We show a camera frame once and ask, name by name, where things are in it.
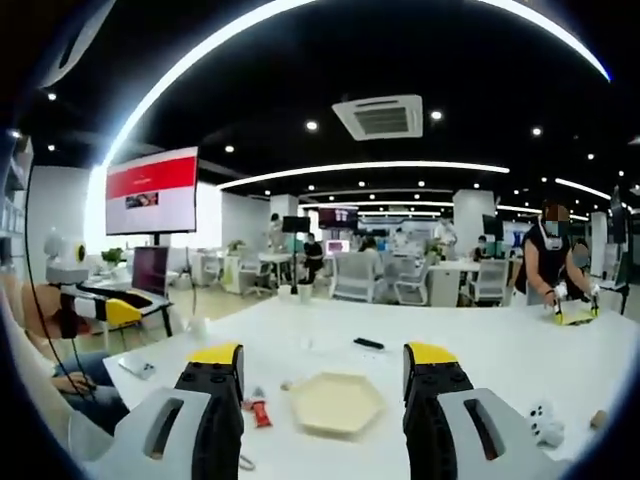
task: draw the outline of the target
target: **ceiling air conditioner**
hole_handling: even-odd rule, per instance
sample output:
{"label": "ceiling air conditioner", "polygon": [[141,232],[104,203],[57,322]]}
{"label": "ceiling air conditioner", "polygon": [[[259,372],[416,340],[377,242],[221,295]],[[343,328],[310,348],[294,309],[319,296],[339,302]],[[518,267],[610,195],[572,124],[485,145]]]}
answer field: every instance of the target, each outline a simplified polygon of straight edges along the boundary
{"label": "ceiling air conditioner", "polygon": [[418,95],[366,98],[331,108],[358,141],[422,137],[422,98]]}

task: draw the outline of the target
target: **black vest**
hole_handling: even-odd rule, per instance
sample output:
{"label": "black vest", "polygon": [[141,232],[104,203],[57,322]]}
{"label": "black vest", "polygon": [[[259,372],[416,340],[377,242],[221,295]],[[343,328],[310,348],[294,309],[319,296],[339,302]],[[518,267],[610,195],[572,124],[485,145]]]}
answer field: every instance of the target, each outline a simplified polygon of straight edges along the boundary
{"label": "black vest", "polygon": [[[560,250],[547,250],[541,228],[540,224],[531,227],[522,239],[522,245],[526,249],[527,240],[529,240],[538,249],[538,273],[545,282],[554,287],[558,283],[560,271],[565,264],[571,245],[569,244],[569,239],[564,236],[562,237],[562,248]],[[516,290],[520,293],[527,293],[526,254],[522,259],[522,267],[516,279]]]}

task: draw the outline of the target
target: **black ceiling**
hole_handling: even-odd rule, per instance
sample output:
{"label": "black ceiling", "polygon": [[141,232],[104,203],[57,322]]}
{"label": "black ceiling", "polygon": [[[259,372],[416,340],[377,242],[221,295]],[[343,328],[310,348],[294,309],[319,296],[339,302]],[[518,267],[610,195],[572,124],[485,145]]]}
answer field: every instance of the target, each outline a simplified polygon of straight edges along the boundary
{"label": "black ceiling", "polygon": [[[21,129],[34,138],[37,163],[99,163],[108,139],[162,74],[211,32],[262,3],[119,0],[78,65],[52,87],[56,101],[41,92],[23,118]],[[640,179],[640,147],[627,145],[640,133],[640,75],[633,65],[640,58],[640,35],[633,15],[620,10],[624,7],[573,1],[548,10],[536,0],[522,3],[577,35],[612,82],[544,30],[476,0],[319,0],[269,19],[205,56],[147,112],[132,140],[145,148],[199,145],[201,158],[243,175],[379,160],[511,169],[506,175],[342,171],[234,189],[242,194],[266,189],[303,194],[310,184],[314,193],[357,190],[359,181],[373,189],[417,189],[419,180],[425,188],[451,190],[479,183],[503,204],[537,206],[551,193],[572,205],[577,199],[576,213],[584,214],[603,200],[556,187],[555,177],[605,192],[621,180]],[[422,97],[422,138],[357,142],[331,110],[344,100],[397,94]],[[429,122],[431,109],[441,110],[444,120]],[[317,133],[305,131],[308,119],[319,123]],[[533,126],[543,128],[541,137],[532,137]],[[102,141],[86,141],[78,132],[100,134]],[[46,150],[51,143],[55,152]],[[225,153],[226,145],[235,151]],[[143,146],[133,145],[123,159],[139,155]],[[543,184],[543,176],[550,181]],[[234,179],[210,170],[201,171],[201,178]],[[413,200],[413,195],[379,193],[376,199]],[[421,198],[442,196],[425,192]]]}

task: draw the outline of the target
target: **hexagonal tray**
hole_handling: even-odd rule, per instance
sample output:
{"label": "hexagonal tray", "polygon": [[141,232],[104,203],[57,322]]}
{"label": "hexagonal tray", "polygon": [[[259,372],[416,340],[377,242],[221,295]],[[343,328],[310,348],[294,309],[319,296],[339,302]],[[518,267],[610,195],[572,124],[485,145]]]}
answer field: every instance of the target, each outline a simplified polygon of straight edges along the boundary
{"label": "hexagonal tray", "polygon": [[323,372],[291,394],[298,422],[320,433],[356,434],[385,408],[382,395],[361,375]]}

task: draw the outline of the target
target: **office floor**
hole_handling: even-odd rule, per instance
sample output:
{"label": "office floor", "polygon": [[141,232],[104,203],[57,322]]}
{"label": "office floor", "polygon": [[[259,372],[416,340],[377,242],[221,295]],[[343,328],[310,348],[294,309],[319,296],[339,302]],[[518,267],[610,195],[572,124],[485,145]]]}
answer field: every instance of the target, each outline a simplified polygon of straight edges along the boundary
{"label": "office floor", "polygon": [[[185,318],[190,318],[192,314],[193,292],[191,290],[170,290],[170,298],[174,302],[178,314]],[[324,288],[314,292],[314,296],[328,298],[328,291]],[[258,302],[271,298],[268,295],[257,297],[249,295],[240,297],[224,292],[219,286],[212,288],[198,288],[196,290],[196,312],[197,317],[205,317],[210,321],[215,321],[227,315],[255,305]],[[626,316],[640,323],[640,285],[631,285]],[[153,343],[165,337],[162,327],[157,327],[148,331],[142,331],[136,327],[130,327],[121,331],[112,331],[109,334],[110,353],[116,354],[126,350],[141,347],[148,343]],[[104,348],[102,334],[84,336],[76,340],[79,351],[95,351]],[[73,350],[68,340],[57,343],[58,353],[62,357],[72,355]]]}

